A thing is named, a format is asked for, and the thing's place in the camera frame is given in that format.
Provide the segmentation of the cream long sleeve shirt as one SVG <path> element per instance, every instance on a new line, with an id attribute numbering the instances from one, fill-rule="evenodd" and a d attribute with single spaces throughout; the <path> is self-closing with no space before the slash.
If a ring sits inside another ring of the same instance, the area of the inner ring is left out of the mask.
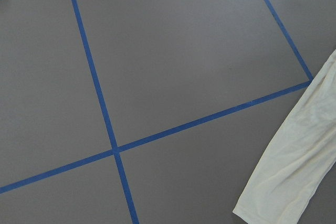
<path id="1" fill-rule="evenodd" d="M 335 163 L 335 54 L 269 142 L 233 213 L 247 223 L 297 223 Z"/>

